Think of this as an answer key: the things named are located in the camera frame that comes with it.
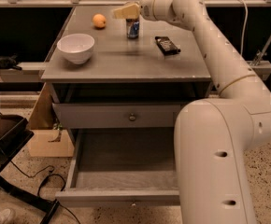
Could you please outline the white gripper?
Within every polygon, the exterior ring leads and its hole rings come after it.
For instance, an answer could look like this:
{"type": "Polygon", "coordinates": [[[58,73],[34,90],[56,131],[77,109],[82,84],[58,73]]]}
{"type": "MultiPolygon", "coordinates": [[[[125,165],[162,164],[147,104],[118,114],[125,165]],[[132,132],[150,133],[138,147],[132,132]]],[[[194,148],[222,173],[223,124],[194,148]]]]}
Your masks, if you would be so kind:
{"type": "Polygon", "coordinates": [[[173,0],[140,0],[112,10],[115,19],[137,19],[139,15],[148,21],[172,21],[175,12],[173,0]]]}

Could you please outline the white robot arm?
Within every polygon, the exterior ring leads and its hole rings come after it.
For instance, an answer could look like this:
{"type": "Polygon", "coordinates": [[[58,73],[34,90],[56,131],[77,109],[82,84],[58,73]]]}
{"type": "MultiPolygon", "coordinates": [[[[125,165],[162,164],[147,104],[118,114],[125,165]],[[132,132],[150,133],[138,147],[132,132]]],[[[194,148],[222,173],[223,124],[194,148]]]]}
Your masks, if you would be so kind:
{"type": "Polygon", "coordinates": [[[271,139],[271,92],[207,14],[204,0],[140,0],[114,10],[188,30],[218,97],[179,112],[174,150],[183,224],[257,224],[244,152],[271,139]]]}

